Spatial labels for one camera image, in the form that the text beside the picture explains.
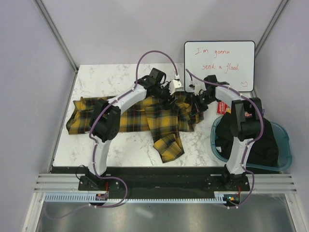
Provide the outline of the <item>yellow plaid flannel shirt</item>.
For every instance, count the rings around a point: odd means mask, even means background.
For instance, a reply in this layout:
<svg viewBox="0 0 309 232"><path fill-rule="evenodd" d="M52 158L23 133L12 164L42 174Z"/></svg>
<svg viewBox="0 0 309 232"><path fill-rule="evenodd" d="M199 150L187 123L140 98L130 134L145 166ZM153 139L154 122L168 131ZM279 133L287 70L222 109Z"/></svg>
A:
<svg viewBox="0 0 309 232"><path fill-rule="evenodd" d="M81 97L73 101L74 110L66 123L70 135L85 134L91 129L90 121L99 98ZM149 131L153 147L163 163L176 160L184 154L180 132L193 132L204 119L204 112L194 102L194 96L178 92L176 102L164 109L163 101L148 97L125 111L120 119L120 132Z"/></svg>

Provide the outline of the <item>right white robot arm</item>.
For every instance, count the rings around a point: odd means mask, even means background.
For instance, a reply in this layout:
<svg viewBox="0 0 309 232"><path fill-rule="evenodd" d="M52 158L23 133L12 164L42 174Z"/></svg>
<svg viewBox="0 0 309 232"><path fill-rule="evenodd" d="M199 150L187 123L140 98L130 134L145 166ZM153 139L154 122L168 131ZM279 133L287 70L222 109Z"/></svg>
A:
<svg viewBox="0 0 309 232"><path fill-rule="evenodd" d="M230 85L202 80L189 70L186 71L190 78L214 86L215 98L226 103L231 109L230 131L234 136L234 141L230 158L226 163L229 173L221 178L221 184L224 189L233 190L239 184L237 175L247 172L246 163L251 147L264 132L260 100L253 101L234 90Z"/></svg>

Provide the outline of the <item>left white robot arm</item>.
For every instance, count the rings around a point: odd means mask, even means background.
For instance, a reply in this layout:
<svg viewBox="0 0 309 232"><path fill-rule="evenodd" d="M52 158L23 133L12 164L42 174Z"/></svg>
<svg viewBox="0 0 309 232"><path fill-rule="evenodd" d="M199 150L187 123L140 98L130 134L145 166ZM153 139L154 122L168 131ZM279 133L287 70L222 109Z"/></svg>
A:
<svg viewBox="0 0 309 232"><path fill-rule="evenodd" d="M121 115L134 104L153 96L163 100L163 107L169 109L175 103L173 94L183 84L176 74L175 78L164 87L161 80L166 74L153 68L149 75L136 79L127 92L109 100L99 100L95 104L90 121L89 138L95 142L92 158L88 165L93 174L89 185L95 190L101 190L106 185L106 178L102 176L107 170L107 155L112 142L120 130Z"/></svg>

